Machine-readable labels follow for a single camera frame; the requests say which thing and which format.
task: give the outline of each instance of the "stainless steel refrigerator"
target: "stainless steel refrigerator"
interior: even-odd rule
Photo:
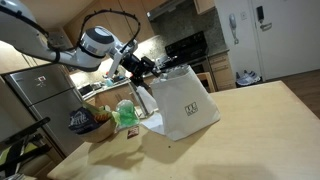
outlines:
[[[44,130],[65,156],[83,141],[68,129],[69,114],[82,98],[63,65],[48,65],[4,76],[36,120],[49,117]]]

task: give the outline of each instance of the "wooden countertop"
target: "wooden countertop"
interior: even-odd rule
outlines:
[[[319,179],[320,121],[274,82],[211,94],[221,120],[173,142],[140,127],[84,143],[52,179]]]

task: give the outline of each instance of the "white paper bag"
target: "white paper bag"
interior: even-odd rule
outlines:
[[[176,68],[150,84],[165,135],[176,141],[215,123],[219,110],[190,66]]]

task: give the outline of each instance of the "stove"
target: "stove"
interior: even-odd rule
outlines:
[[[161,70],[183,64],[192,65],[206,60],[208,45],[203,31],[200,31],[165,46],[165,50],[168,58],[161,64]]]

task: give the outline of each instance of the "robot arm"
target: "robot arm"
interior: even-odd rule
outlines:
[[[132,54],[137,48],[136,41],[122,44],[116,36],[100,26],[86,30],[74,50],[61,51],[48,44],[48,34],[19,0],[0,0],[0,24],[0,40],[32,57],[92,72],[99,68],[101,59],[109,54],[114,60],[109,77],[112,77],[119,64],[133,73],[135,84],[141,83],[142,75],[148,72],[158,75],[153,62],[147,58],[140,61]]]

